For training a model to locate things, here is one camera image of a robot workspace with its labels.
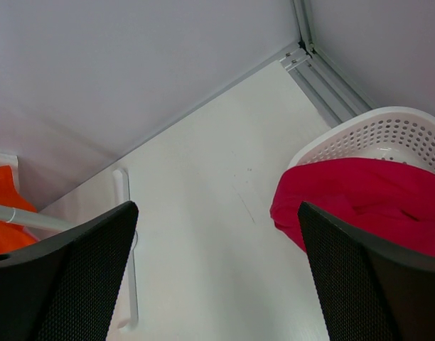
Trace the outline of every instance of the red cloth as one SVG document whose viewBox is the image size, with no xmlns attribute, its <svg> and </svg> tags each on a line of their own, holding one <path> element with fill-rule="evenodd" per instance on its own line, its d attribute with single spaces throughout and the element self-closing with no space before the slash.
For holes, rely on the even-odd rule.
<svg viewBox="0 0 435 341">
<path fill-rule="evenodd" d="M 278 229 L 305 250 L 297 217 L 308 201 L 408 249 L 435 256 L 435 175 L 413 166 L 342 158 L 289 169 L 274 196 Z"/>
</svg>

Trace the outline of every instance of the white tabletop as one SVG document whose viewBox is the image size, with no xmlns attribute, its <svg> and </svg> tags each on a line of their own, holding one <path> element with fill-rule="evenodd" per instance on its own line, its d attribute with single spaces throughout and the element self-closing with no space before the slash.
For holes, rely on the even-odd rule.
<svg viewBox="0 0 435 341">
<path fill-rule="evenodd" d="M 91 219 L 115 204 L 112 171 L 129 173 L 139 322 L 109 336 L 327 340 L 306 255 L 269 216 L 293 155 L 327 130 L 275 62 L 44 210 Z"/>
</svg>

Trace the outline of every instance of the scratch mark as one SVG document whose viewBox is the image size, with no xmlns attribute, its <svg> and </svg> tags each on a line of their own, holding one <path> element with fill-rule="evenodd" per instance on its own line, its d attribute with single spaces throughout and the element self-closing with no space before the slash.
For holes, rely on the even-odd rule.
<svg viewBox="0 0 435 341">
<path fill-rule="evenodd" d="M 232 188 L 235 190 L 235 192 L 237 193 L 238 197 L 240 197 L 240 200 L 243 203 L 243 205 L 245 206 L 247 213 L 249 213 L 249 216 L 251 217 L 253 223 L 255 224 L 255 220 L 254 220 L 253 216 L 251 215 L 251 211 L 249 211 L 249 208 L 247 208 L 246 203 L 243 200 L 242 196 L 237 192 L 237 189 L 233 185 L 232 185 Z"/>
</svg>

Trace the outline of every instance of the white plastic basket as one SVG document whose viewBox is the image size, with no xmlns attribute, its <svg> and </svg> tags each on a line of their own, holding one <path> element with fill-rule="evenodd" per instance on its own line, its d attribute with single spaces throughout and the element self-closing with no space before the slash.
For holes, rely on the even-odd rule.
<svg viewBox="0 0 435 341">
<path fill-rule="evenodd" d="M 435 117 L 406 107 L 371 110 L 312 141 L 289 168 L 348 157 L 397 161 L 435 173 Z"/>
</svg>

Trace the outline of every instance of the gray wall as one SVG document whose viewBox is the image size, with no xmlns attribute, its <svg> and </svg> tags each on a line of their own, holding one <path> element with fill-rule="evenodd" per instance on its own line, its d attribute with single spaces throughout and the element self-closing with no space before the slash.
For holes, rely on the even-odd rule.
<svg viewBox="0 0 435 341">
<path fill-rule="evenodd" d="M 435 115 L 435 1 L 311 0 L 322 50 L 380 106 Z"/>
<path fill-rule="evenodd" d="M 0 0 L 0 151 L 45 206 L 298 40 L 290 0 Z"/>
</svg>

